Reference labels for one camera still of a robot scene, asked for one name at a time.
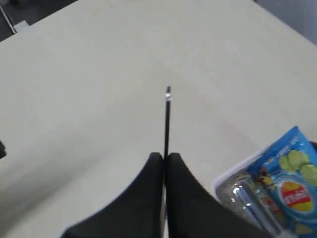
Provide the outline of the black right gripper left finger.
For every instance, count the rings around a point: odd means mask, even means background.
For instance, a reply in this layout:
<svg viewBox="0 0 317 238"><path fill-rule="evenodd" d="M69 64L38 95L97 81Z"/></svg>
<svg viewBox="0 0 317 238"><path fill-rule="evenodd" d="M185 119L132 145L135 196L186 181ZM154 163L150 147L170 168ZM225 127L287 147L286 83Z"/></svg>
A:
<svg viewBox="0 0 317 238"><path fill-rule="evenodd" d="M164 161L152 152L132 183L108 206L69 227L63 238L161 238Z"/></svg>

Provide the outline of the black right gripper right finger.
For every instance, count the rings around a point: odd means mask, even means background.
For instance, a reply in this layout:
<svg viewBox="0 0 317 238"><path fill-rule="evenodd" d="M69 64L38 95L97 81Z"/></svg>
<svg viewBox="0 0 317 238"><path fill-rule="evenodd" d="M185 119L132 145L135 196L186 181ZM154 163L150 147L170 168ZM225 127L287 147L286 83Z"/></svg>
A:
<svg viewBox="0 0 317 238"><path fill-rule="evenodd" d="M178 153L165 159L168 235L171 238L269 238L267 231L216 201Z"/></svg>

